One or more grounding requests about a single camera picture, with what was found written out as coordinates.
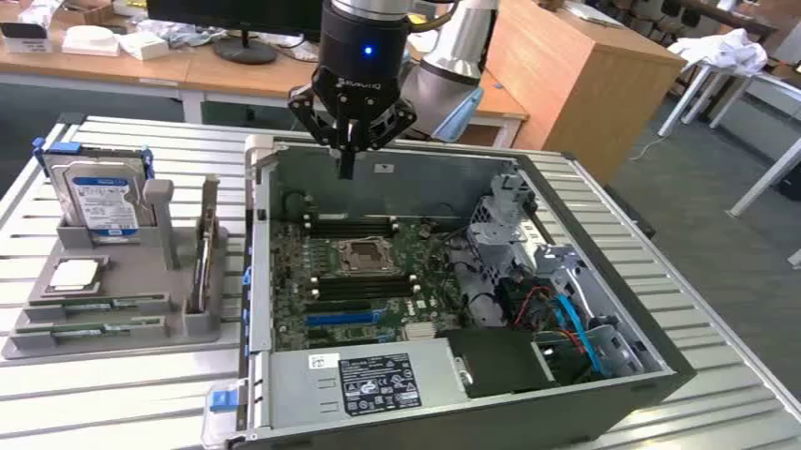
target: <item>motherboard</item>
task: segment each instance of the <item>motherboard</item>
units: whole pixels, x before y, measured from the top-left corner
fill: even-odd
[[[277,351],[432,338],[459,327],[447,234],[436,227],[390,217],[273,224]]]

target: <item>hard drive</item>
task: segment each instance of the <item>hard drive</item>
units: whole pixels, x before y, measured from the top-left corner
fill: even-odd
[[[155,225],[143,197],[152,177],[152,153],[57,143],[42,155],[64,211],[64,226],[87,227],[97,243],[136,242],[141,227]]]

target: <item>cardboard box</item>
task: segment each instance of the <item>cardboard box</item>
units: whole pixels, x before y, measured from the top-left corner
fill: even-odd
[[[30,6],[32,0],[20,0],[20,11]],[[66,10],[64,6],[56,11],[52,19],[72,25],[100,25],[113,18],[111,0],[68,0],[64,4],[80,10]]]

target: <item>white cloth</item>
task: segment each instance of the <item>white cloth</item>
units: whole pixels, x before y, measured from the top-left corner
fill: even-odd
[[[695,38],[679,38],[667,48],[687,60],[687,66],[705,62],[717,68],[727,68],[738,75],[751,76],[759,73],[767,54],[762,46],[749,41],[742,28],[725,35]]]

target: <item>computer monitor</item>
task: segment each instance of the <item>computer monitor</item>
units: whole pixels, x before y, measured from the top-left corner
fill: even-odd
[[[304,35],[319,41],[323,0],[148,0],[148,15],[157,21],[241,30],[241,39],[215,42],[213,51],[233,62],[265,64],[275,59],[275,50],[249,41],[248,32]]]

